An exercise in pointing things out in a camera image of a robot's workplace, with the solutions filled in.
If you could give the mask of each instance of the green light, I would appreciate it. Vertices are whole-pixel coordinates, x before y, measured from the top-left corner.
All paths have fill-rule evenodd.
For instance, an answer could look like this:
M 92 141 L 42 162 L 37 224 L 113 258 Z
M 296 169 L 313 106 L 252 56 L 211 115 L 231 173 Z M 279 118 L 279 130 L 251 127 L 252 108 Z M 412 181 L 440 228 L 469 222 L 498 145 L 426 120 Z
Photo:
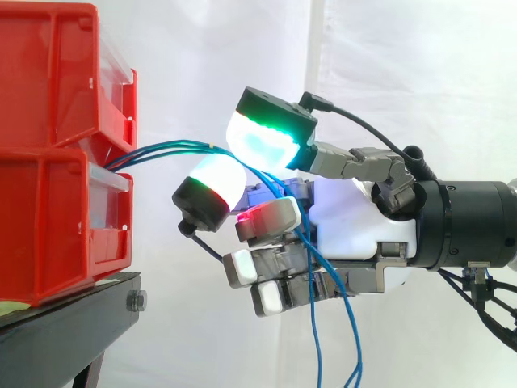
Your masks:
M 300 149 L 288 134 L 257 124 L 238 112 L 228 124 L 226 141 L 245 164 L 271 173 L 285 168 Z
M 219 194 L 230 210 L 235 208 L 246 188 L 244 167 L 223 154 L 207 156 L 192 170 L 190 176 Z

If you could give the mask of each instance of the white backdrop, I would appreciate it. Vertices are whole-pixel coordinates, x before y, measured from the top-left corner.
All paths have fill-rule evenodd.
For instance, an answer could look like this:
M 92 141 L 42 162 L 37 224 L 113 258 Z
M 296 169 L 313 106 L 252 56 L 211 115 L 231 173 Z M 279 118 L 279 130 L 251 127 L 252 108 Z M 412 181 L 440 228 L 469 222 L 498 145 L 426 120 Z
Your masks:
M 307 85 L 399 146 L 420 145 L 442 179 L 517 175 L 512 1 L 95 3 L 139 73 L 140 146 L 179 138 L 224 145 L 245 86 L 297 100 Z M 322 116 L 317 135 L 344 148 L 380 145 L 332 115 Z M 142 271 L 149 305 L 107 350 L 99 386 L 315 386 L 308 309 L 256 318 L 249 292 L 232 290 L 221 266 L 180 237 L 170 196 L 198 160 L 130 171 L 131 269 Z M 237 247 L 231 221 L 206 239 L 219 252 Z M 513 272 L 494 274 L 517 281 Z M 356 299 L 363 386 L 515 387 L 517 356 L 435 274 L 415 271 L 388 295 Z M 317 321 L 324 386 L 342 385 L 355 364 L 343 303 L 319 303 Z

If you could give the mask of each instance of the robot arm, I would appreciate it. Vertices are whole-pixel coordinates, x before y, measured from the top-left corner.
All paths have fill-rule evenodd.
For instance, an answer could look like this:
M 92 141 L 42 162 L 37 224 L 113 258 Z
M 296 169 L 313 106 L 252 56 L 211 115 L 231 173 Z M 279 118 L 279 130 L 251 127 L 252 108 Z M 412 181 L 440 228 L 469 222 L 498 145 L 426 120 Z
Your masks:
M 314 141 L 313 109 L 355 121 L 391 150 L 346 151 Z M 485 302 L 497 302 L 494 290 L 502 288 L 491 276 L 487 279 L 485 270 L 517 267 L 514 184 L 437 180 L 418 147 L 401 151 L 361 119 L 307 93 L 299 104 L 290 104 L 246 88 L 227 140 L 233 155 L 256 169 L 288 167 L 321 177 L 315 182 L 285 182 L 298 202 L 292 197 L 275 199 L 260 184 L 247 188 L 235 208 L 243 212 L 237 216 L 237 236 L 254 250 L 228 254 L 222 262 L 232 287 L 250 287 L 258 316 L 308 304 L 311 272 L 314 300 L 321 301 L 343 296 L 335 284 L 341 280 L 348 296 L 383 293 L 390 280 L 387 269 L 425 268 L 440 273 L 449 284 L 452 279 L 459 281 L 463 290 L 452 285 L 455 291 L 517 352 L 517 333 L 502 328 L 485 312 Z M 283 191 L 282 185 L 276 187 Z M 213 224 L 205 230 L 216 231 L 227 213 L 215 214 L 206 200 L 199 205 L 191 190 L 180 189 L 173 200 L 192 218 L 186 219 L 188 226 L 193 221 Z M 183 201 L 179 192 L 185 194 Z M 301 211 L 309 215 L 309 227 L 316 232 L 310 243 L 300 231 L 295 233 L 296 228 L 303 229 Z M 204 222 L 192 216 L 196 214 Z M 185 225 L 180 224 L 180 230 L 189 235 L 193 230 Z M 311 243 L 321 253 L 320 260 L 309 262 Z M 320 263 L 329 271 L 334 267 L 338 276 L 322 271 Z M 443 268 L 463 268 L 464 276 Z M 517 318 L 516 309 L 510 312 Z

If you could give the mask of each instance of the metal bolt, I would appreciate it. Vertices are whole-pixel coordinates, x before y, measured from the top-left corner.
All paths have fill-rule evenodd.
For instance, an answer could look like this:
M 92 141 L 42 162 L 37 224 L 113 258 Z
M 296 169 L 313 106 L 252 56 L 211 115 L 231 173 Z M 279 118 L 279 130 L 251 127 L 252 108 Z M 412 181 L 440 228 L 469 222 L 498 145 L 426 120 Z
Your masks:
M 127 300 L 128 311 L 145 311 L 147 307 L 147 292 L 144 290 L 133 290 L 129 292 Z

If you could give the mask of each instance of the red plastic drawer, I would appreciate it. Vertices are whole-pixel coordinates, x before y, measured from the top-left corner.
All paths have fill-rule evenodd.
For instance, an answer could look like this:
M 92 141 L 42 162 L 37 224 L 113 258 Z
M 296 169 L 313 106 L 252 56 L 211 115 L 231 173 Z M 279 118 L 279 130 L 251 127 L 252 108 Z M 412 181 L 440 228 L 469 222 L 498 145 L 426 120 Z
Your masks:
M 0 187 L 0 301 L 38 306 L 130 265 L 130 175 L 81 150 L 0 149 Z
M 137 145 L 137 74 L 90 4 L 0 2 L 0 147 L 81 148 L 103 165 Z

